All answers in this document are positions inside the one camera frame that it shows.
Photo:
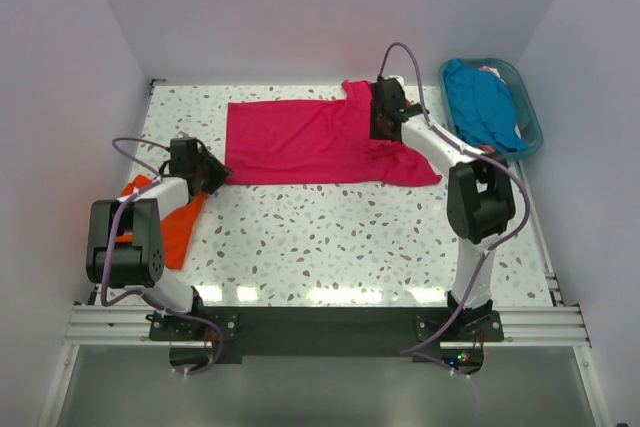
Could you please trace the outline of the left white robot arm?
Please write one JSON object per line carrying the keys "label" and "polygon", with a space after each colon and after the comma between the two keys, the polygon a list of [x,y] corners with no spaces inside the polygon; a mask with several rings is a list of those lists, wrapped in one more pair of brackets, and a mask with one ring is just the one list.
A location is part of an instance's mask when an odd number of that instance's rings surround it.
{"label": "left white robot arm", "polygon": [[197,289],[178,279],[204,204],[232,171],[195,137],[176,138],[151,176],[138,176],[120,197],[90,210],[86,273],[100,287],[100,303],[137,296],[173,315],[185,339],[200,337],[207,315]]}

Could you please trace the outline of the pink t shirt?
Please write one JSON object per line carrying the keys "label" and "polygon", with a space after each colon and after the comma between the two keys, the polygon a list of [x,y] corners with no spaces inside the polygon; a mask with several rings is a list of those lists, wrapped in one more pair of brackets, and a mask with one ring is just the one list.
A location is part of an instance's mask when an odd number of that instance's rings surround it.
{"label": "pink t shirt", "polygon": [[384,182],[437,185],[441,176],[411,148],[370,137],[370,83],[343,81],[337,100],[230,103],[225,164],[235,185]]}

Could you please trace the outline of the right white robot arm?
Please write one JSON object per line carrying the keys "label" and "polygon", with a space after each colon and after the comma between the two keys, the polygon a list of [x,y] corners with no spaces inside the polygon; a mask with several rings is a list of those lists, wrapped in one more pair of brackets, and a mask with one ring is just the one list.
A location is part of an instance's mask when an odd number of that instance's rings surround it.
{"label": "right white robot arm", "polygon": [[452,337],[469,339],[493,310],[489,247],[503,238],[515,215],[508,162],[426,120],[420,104],[407,102],[399,78],[378,77],[370,89],[370,136],[401,143],[446,176],[446,215],[458,237],[458,259],[445,326]]}

